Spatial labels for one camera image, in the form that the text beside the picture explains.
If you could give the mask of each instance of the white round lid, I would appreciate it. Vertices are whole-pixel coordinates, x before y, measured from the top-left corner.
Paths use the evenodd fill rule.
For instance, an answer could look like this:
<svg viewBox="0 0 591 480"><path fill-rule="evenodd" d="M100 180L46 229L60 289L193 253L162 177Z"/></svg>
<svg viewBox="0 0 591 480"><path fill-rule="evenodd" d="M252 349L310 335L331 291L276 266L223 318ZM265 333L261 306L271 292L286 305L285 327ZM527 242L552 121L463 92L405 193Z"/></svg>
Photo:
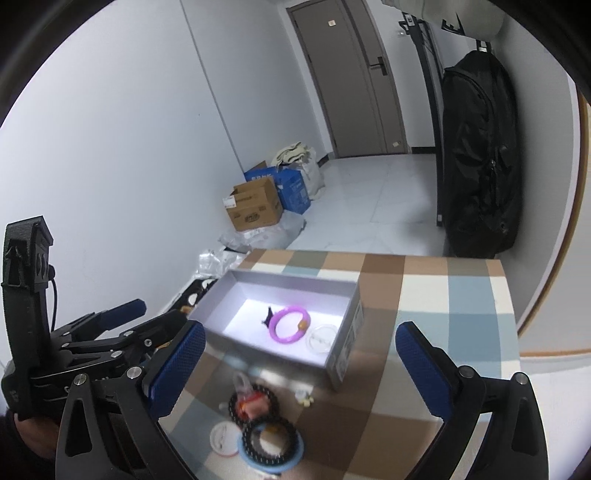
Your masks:
<svg viewBox="0 0 591 480"><path fill-rule="evenodd" d="M223 421L215 425L209 435L209 443L214 452L223 457L231 457L238 453L238 438L241 431L231 421Z"/></svg>
<svg viewBox="0 0 591 480"><path fill-rule="evenodd" d="M336 339L338 330L334 325L320 325L308 335L308 348L314 353L328 353Z"/></svg>

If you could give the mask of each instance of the door handle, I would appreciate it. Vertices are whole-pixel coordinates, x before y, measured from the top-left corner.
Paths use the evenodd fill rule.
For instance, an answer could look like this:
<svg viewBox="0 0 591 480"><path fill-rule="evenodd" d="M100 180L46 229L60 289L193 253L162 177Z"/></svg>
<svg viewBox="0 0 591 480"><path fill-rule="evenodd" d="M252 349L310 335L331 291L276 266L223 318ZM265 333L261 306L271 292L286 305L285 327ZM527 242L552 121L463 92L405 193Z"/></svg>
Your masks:
<svg viewBox="0 0 591 480"><path fill-rule="evenodd" d="M382 70L382 75L384 75L384 76L388 75L388 69L386 68L386 63L384 62L384 57L378 57L377 63L372 63L369 65L369 68L371 68L371 69L375 69L378 67Z"/></svg>

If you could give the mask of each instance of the blue cardboard box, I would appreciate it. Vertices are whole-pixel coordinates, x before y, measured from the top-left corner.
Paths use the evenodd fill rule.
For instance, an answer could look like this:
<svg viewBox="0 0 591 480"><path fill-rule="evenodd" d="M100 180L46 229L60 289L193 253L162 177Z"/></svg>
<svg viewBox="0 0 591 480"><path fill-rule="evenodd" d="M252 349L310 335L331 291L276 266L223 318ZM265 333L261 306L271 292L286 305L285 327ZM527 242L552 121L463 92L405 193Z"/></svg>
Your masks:
<svg viewBox="0 0 591 480"><path fill-rule="evenodd" d="M275 167L249 170L244 174L246 181L263 177L272 177L283 208L295 213L304 213L310 207L310 198L304 179L298 170L284 168L277 171Z"/></svg>

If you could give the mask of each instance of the blue gripper pad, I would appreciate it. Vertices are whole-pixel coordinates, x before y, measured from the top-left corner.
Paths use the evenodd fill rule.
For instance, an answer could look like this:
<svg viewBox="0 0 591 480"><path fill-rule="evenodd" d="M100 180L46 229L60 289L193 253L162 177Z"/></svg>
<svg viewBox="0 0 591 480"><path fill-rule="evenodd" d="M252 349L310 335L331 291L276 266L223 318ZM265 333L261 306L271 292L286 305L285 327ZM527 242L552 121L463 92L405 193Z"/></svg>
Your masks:
<svg viewBox="0 0 591 480"><path fill-rule="evenodd" d="M150 416L169 415L205 350L205 329L199 322L187 332L150 384Z"/></svg>
<svg viewBox="0 0 591 480"><path fill-rule="evenodd" d="M395 341L396 351L429 412L447 421L453 410L452 388L427 351L433 347L413 322L404 322L398 327Z"/></svg>
<svg viewBox="0 0 591 480"><path fill-rule="evenodd" d="M143 300L136 299L101 312L99 325L103 330L112 330L124 323L143 317L145 314L146 304Z"/></svg>

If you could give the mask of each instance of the plaid tablecloth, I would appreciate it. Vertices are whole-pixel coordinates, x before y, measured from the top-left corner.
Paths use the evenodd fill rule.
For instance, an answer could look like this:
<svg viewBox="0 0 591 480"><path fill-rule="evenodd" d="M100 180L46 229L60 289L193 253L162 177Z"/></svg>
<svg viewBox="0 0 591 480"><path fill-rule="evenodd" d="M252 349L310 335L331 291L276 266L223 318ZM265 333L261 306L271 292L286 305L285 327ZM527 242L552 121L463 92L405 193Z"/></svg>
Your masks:
<svg viewBox="0 0 591 480"><path fill-rule="evenodd" d="M414 321L457 365L471 365L482 376L508 379L520 369L511 298L497 260L256 250L240 268L357 280L365 323L341 389L315 388L310 408L295 400L300 385L249 371L208 346L173 412L161 419L200 480L260 479L239 456L218 456L209 443L212 427L227 419L219 406L233 392L236 369L277 394L282 416L304 439L304 459L284 480L404 479L416 464L441 424L396 353L393 334L403 321ZM465 478L487 424L481 416L454 479Z"/></svg>

